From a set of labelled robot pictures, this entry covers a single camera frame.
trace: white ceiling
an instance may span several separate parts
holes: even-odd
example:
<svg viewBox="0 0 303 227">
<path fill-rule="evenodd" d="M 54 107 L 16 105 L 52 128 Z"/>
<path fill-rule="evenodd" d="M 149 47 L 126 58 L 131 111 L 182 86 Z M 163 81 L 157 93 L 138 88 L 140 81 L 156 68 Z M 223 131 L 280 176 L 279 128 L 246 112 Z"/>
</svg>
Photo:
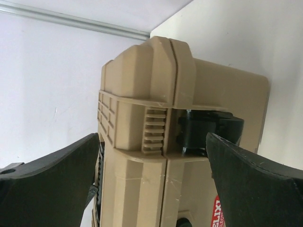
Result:
<svg viewBox="0 0 303 227">
<path fill-rule="evenodd" d="M 150 32 L 192 0 L 8 1 Z"/>
</svg>

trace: tan plastic housing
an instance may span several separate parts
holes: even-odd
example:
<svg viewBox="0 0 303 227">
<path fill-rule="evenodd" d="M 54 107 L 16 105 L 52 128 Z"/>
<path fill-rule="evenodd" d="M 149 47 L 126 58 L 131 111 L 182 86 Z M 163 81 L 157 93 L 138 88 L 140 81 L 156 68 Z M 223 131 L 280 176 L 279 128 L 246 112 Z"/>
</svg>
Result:
<svg viewBox="0 0 303 227">
<path fill-rule="evenodd" d="M 195 59 L 187 43 L 153 37 L 102 69 L 98 132 L 105 141 L 102 227 L 210 227 L 217 196 L 204 157 L 176 143 L 186 109 L 244 119 L 240 146 L 256 152 L 269 86 L 265 77 Z M 93 210 L 92 225 L 97 227 Z"/>
</svg>

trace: ceiling trim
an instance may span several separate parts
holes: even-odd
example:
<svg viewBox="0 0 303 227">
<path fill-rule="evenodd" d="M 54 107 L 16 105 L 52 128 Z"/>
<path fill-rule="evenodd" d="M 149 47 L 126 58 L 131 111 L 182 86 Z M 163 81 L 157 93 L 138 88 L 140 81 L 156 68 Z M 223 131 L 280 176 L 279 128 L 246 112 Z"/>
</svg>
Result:
<svg viewBox="0 0 303 227">
<path fill-rule="evenodd" d="M 149 32 L 138 31 L 127 27 L 84 19 L 3 0 L 0 0 L 0 12 L 144 41 L 150 38 Z"/>
</svg>

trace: white wall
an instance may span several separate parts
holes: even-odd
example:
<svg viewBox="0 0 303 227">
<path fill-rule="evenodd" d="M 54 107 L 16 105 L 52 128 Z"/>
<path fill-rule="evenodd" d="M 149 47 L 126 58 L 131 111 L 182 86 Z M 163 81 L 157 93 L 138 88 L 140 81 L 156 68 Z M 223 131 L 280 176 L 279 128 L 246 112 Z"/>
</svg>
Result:
<svg viewBox="0 0 303 227">
<path fill-rule="evenodd" d="M 0 168 L 97 132 L 101 68 L 141 43 L 1 13 L 0 37 Z"/>
<path fill-rule="evenodd" d="M 303 1 L 194 0 L 151 33 L 271 82 L 258 153 L 303 169 Z"/>
<path fill-rule="evenodd" d="M 150 32 L 192 0 L 7 0 Z"/>
</svg>

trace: red label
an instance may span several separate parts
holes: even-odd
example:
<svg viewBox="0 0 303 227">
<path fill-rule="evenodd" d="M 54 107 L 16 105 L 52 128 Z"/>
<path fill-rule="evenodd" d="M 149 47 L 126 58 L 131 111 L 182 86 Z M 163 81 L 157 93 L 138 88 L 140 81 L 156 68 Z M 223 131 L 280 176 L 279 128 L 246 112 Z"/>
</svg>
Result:
<svg viewBox="0 0 303 227">
<path fill-rule="evenodd" d="M 210 224 L 210 227 L 223 227 L 223 226 L 224 226 L 224 217 L 223 217 L 219 196 L 217 196 L 214 200 L 213 216 L 212 216 L 212 222 Z"/>
</svg>

